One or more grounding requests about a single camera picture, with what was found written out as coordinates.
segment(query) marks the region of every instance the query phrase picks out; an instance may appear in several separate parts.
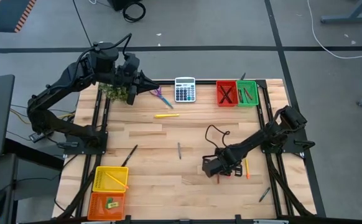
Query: gray floor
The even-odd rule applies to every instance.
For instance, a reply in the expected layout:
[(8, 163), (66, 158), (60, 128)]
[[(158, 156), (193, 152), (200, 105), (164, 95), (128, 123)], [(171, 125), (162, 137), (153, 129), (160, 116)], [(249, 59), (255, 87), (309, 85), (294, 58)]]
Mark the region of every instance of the gray floor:
[[(147, 15), (130, 24), (121, 14), (87, 0), (76, 0), (91, 41), (115, 42), (133, 33), (130, 46), (261, 45), (275, 46), (262, 0), (144, 0)], [(318, 38), (324, 45), (362, 45), (362, 24), (322, 25), (321, 15), (344, 14), (356, 1), (311, 0)], [(285, 46), (317, 46), (311, 33), (306, 1), (272, 0), (272, 8)], [(0, 48), (87, 47), (88, 41), (71, 0), (39, 0), (18, 34), (0, 33)], [(140, 68), (151, 78), (283, 78), (276, 52), (188, 51), (136, 52)], [(340, 60), (326, 52), (286, 52), (300, 110), (308, 119), (309, 140), (323, 204), (328, 217), (362, 219), (362, 59)], [(343, 56), (362, 52), (337, 52)], [(12, 102), (26, 105), (31, 94), (54, 82), (78, 53), (0, 54), (0, 75), (16, 76)], [(58, 109), (72, 111), (77, 94), (62, 100)], [(8, 130), (29, 135), (30, 126), (10, 115)], [(49, 142), (26, 145), (51, 154), (61, 150)], [(57, 173), (22, 162), (18, 177), (53, 177)], [(26, 183), (36, 197), (21, 200), (19, 221), (50, 218), (57, 180)]]

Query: wooden tabletop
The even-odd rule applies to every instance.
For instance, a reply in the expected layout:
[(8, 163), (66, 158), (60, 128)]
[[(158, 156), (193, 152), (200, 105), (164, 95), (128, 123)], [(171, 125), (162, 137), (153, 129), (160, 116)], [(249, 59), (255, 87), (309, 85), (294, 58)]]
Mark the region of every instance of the wooden tabletop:
[[(288, 104), (282, 80), (267, 80), (269, 97), (274, 113)], [(131, 149), (138, 148), (128, 161), (129, 189), (126, 192), (126, 215), (133, 220), (157, 219), (233, 219), (275, 218), (271, 191), (258, 202), (270, 186), (265, 155), (260, 148), (249, 152), (250, 179), (242, 177), (208, 178), (202, 171), (202, 156), (214, 153), (212, 144), (205, 140), (205, 131), (210, 124), (231, 134), (225, 143), (241, 142), (259, 128), (258, 114), (252, 108), (220, 108), (216, 104), (215, 85), (197, 85), (195, 103), (176, 103), (174, 87), (162, 86), (162, 93), (174, 110), (157, 97), (143, 93), (136, 97), (134, 105), (121, 102), (111, 104), (108, 118), (108, 149), (102, 166), (120, 166)], [(75, 123), (91, 124), (97, 86), (80, 93)], [(263, 108), (266, 122), (268, 118)], [(179, 113), (174, 118), (154, 118), (155, 114)], [(221, 134), (211, 129), (208, 138), (221, 145)], [(182, 159), (179, 159), (177, 143), (181, 144)], [(85, 156), (79, 155), (62, 172), (57, 202), (66, 207), (80, 187)], [(305, 207), (315, 213), (312, 194), (301, 158), (284, 154), (283, 161), (289, 187)], [(87, 214), (90, 201), (88, 190), (83, 206)], [(284, 196), (279, 196), (282, 211), (286, 214)], [(55, 207), (53, 216), (62, 211)]]

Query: black desk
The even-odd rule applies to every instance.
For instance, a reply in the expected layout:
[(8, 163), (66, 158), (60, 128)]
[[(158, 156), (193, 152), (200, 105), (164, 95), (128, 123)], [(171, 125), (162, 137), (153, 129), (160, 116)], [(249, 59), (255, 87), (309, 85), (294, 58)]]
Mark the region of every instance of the black desk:
[(7, 123), (11, 106), (14, 75), (0, 76), (0, 190), (6, 187), (7, 197), (0, 223), (14, 223), (17, 201), (16, 188), (17, 160), (23, 159), (55, 170), (62, 170), (63, 161), (54, 156), (6, 139)]

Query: scissors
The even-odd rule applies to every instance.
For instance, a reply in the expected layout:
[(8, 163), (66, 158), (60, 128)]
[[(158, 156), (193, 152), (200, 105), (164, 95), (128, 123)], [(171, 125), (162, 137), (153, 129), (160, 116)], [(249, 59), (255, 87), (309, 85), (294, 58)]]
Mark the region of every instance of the scissors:
[(149, 91), (152, 95), (155, 95), (162, 99), (164, 103), (166, 103), (170, 108), (174, 109), (170, 102), (168, 102), (163, 96), (162, 96), (162, 87), (160, 86), (157, 90)]

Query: calculator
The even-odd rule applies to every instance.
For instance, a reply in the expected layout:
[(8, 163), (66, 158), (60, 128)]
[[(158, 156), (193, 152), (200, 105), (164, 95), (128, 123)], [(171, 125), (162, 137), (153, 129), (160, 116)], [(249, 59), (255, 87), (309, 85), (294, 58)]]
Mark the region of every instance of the calculator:
[(195, 78), (175, 78), (175, 101), (178, 103), (192, 103), (196, 101)]

